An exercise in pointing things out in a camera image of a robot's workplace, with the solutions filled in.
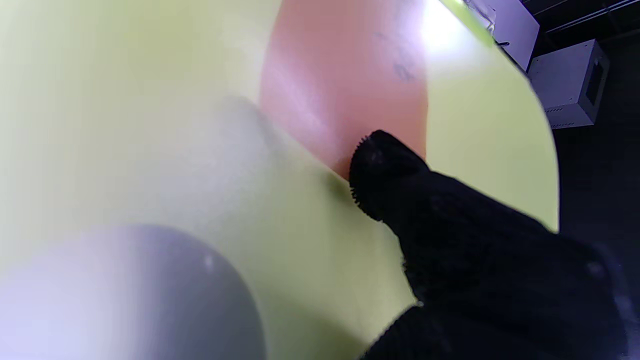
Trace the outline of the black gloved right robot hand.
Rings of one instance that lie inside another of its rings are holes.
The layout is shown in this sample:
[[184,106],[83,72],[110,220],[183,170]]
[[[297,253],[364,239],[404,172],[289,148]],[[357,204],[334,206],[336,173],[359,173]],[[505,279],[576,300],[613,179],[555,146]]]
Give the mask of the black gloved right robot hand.
[[363,360],[639,358],[639,319],[601,244],[430,169],[381,129],[356,147],[349,186],[396,235],[416,299]]

